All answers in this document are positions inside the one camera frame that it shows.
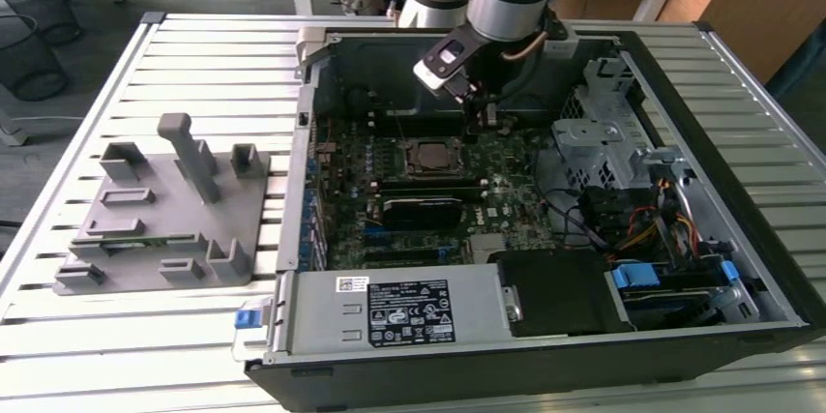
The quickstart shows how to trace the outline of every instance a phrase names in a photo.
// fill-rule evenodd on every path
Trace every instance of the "cpu socket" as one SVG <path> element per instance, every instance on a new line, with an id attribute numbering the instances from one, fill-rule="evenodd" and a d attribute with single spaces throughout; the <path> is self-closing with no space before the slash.
<path id="1" fill-rule="evenodd" d="M 409 139 L 406 145 L 407 172 L 414 178 L 461 176 L 462 142 L 455 139 Z"/>

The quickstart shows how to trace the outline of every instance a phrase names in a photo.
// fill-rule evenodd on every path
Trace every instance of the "wastebasket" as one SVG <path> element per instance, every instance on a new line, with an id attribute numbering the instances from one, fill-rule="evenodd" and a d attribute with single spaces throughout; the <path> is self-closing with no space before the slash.
<path id="1" fill-rule="evenodd" d="M 67 44 L 83 34 L 70 0 L 6 0 L 18 15 L 38 20 L 40 36 L 51 45 Z"/>
<path id="2" fill-rule="evenodd" d="M 30 102 L 48 99 L 68 84 L 58 57 L 38 35 L 38 21 L 30 16 L 0 16 L 0 84 Z"/>

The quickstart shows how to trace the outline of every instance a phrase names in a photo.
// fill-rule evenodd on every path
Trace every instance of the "floor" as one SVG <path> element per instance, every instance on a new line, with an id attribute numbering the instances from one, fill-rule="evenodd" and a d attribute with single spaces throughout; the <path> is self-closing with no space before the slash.
<path id="1" fill-rule="evenodd" d="M 319 15 L 341 15 L 333 0 L 314 0 Z M 143 12 L 163 11 L 198 14 L 291 15 L 292 0 L 74 0 L 74 11 L 86 36 L 56 49 L 70 75 L 71 87 L 40 103 L 19 102 L 0 88 L 0 104 L 14 117 L 84 116 L 111 68 L 120 56 Z M 826 148 L 826 56 L 818 71 L 784 99 L 792 112 L 821 149 Z M 79 122 L 72 120 L 22 121 L 30 133 L 24 147 L 0 147 L 0 220 L 23 221 L 36 196 L 58 164 Z M 14 238 L 15 230 L 0 227 L 0 251 Z"/>

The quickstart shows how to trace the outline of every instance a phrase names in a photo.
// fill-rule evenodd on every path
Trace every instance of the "slotted metal table surface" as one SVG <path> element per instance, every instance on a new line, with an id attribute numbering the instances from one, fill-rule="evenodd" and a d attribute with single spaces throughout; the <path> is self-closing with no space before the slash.
<path id="1" fill-rule="evenodd" d="M 232 360 L 234 311 L 274 289 L 275 249 L 304 25 L 389 26 L 341 17 L 168 15 L 130 42 L 0 262 L 0 411 L 278 412 Z M 826 163 L 714 34 L 686 25 L 577 22 L 635 30 L 718 144 L 813 284 L 826 294 Z M 666 141 L 674 140 L 651 104 Z M 164 112 L 192 116 L 214 152 L 254 142 L 274 153 L 256 276 L 242 287 L 58 296 L 54 275 L 87 215 L 108 142 L 172 151 Z M 822 411 L 826 345 L 746 359 L 698 379 L 379 411 Z"/>

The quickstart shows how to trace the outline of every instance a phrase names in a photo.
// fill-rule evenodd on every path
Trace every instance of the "warning label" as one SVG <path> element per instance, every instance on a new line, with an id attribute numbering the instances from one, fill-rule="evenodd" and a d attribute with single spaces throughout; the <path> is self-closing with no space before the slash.
<path id="1" fill-rule="evenodd" d="M 367 306 L 374 347 L 455 342 L 446 280 L 370 284 Z"/>

